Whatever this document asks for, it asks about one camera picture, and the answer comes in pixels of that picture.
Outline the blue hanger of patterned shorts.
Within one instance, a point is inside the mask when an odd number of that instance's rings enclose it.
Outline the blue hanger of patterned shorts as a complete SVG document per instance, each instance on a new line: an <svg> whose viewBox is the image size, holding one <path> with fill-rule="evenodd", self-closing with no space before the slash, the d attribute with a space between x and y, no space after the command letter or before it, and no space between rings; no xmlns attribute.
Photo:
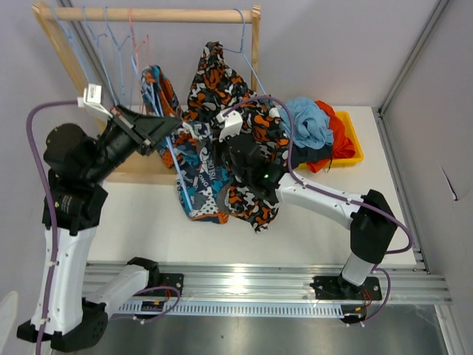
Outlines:
<svg viewBox="0 0 473 355"><path fill-rule="evenodd" d="M174 92L171 81L163 74L159 66L146 67L141 73L140 84L143 106L148 115L181 118L182 110L177 95ZM158 154L168 168L174 167L176 169L177 187L180 188L179 194L186 207L186 213L189 214L192 212L191 198L189 197L180 165L182 160L178 158L178 154L175 151L173 143L175 136L176 133L172 132L164 138L164 141L159 144Z"/></svg>

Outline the blue orange patterned shorts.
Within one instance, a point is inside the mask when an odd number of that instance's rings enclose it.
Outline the blue orange patterned shorts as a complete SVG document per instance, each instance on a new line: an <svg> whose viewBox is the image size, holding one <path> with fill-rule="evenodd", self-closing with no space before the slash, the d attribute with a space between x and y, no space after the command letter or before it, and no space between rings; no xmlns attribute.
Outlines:
<svg viewBox="0 0 473 355"><path fill-rule="evenodd" d="M188 111L182 110L182 123L174 130L175 151L180 163L191 198L192 212L186 213L186 207L176 190L180 205L186 217L192 221L224 224L228 222L229 212L225 204L229 187L229 174L225 167L215 164L207 140L210 128L200 122L192 123Z"/></svg>

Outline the dark grey shorts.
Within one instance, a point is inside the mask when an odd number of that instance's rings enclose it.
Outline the dark grey shorts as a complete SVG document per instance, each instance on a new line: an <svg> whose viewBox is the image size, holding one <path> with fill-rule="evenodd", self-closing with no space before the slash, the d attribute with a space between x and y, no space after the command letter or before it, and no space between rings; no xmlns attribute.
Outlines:
<svg viewBox="0 0 473 355"><path fill-rule="evenodd" d="M291 165L294 169L302 163L317 163L320 160L331 159L331 155L331 145L325 145L320 149L294 146L292 149Z"/></svg>

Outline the light blue shorts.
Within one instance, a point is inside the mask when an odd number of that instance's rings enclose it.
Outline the light blue shorts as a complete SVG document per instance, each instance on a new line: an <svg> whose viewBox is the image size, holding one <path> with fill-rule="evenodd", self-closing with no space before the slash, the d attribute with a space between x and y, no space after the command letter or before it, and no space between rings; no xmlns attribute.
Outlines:
<svg viewBox="0 0 473 355"><path fill-rule="evenodd" d="M298 97L287 101L285 106L293 118L293 128L290 128L289 115L284 108L279 109L282 125L287 136L293 133L293 143L297 147L321 149L333 145L330 118L313 100Z"/></svg>

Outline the pink wire hanger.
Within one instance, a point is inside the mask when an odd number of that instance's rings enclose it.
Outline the pink wire hanger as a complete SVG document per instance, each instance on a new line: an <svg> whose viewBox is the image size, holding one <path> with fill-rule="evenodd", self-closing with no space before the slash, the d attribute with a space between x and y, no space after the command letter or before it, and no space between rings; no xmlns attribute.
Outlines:
<svg viewBox="0 0 473 355"><path fill-rule="evenodd" d="M149 49L149 35L146 34L145 37L138 41L134 22L133 22L133 9L131 7L128 8L128 21L129 21L129 28L131 31L131 39L132 39L132 67L134 68L135 74L137 76L137 93L139 99L139 107L141 113L146 113L145 104L143 102L143 97L141 94L142 84L141 84L141 67L140 67L140 50L142 47L146 48L146 51Z"/></svg>

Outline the blue hanger of dark shorts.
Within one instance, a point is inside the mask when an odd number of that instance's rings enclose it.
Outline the blue hanger of dark shorts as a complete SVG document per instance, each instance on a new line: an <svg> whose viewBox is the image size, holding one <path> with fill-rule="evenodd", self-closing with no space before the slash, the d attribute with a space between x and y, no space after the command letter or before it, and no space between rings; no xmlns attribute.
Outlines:
<svg viewBox="0 0 473 355"><path fill-rule="evenodd" d="M112 51L110 64L104 67L107 89L113 104L130 108L135 84L132 75L128 74L130 64L126 54L132 49L132 31L128 28L124 30L124 33L117 35L114 31L115 26L109 20L108 10L107 6L103 7L105 34Z"/></svg>

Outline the blue hanger of orange shorts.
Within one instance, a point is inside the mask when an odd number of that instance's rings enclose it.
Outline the blue hanger of orange shorts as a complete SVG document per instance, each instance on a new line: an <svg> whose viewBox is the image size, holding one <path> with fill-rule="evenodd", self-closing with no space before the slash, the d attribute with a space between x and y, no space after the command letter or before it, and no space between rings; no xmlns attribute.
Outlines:
<svg viewBox="0 0 473 355"><path fill-rule="evenodd" d="M95 34L94 31L92 30L92 28L89 25L89 21L88 21L88 18L86 16L85 6L82 6L81 10L82 10L84 23L85 23L85 25L86 25L86 27L87 27L87 29L88 29L91 37L92 37L92 40L95 44L95 47L98 50L98 59L99 59L100 65L101 65L101 70L102 70L102 72L105 76L107 89L108 89L108 92L109 92L109 94L112 98L113 105L115 106L118 103L118 100L117 100L117 97L115 95L115 91L113 89L112 82L110 80L110 76L109 76L109 73L107 71L107 68L106 68L106 65L105 65L105 62L104 62L103 51L101 49L101 44L100 44L100 38L107 37L107 34L106 33L99 33L98 35Z"/></svg>

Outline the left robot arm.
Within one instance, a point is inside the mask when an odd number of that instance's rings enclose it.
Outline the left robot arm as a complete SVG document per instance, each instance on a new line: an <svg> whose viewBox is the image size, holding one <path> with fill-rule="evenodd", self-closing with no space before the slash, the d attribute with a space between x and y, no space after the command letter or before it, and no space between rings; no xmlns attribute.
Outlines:
<svg viewBox="0 0 473 355"><path fill-rule="evenodd" d="M141 115L117 105L106 112L97 137L77 124L62 124L35 153L45 191L42 222L46 260L38 307L17 329L17 337L40 347L74 353L95 346L111 316L135 295L180 290L161 282L159 265L132 258L118 276L89 296L83 294L87 257L107 199L103 181L132 154L150 155L173 132L173 116Z"/></svg>

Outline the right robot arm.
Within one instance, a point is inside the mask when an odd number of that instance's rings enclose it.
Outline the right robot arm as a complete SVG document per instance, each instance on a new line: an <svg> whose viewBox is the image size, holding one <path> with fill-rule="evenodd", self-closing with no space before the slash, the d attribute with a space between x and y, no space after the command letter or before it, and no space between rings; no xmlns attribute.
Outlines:
<svg viewBox="0 0 473 355"><path fill-rule="evenodd" d="M289 168L265 160L256 141L241 134L216 139L215 157L243 186L271 203L302 207L327 217L350 231L350 256L337 281L338 292L354 298L374 266L381 263L396 232L395 218L385 197L376 190L349 194L308 180Z"/></svg>

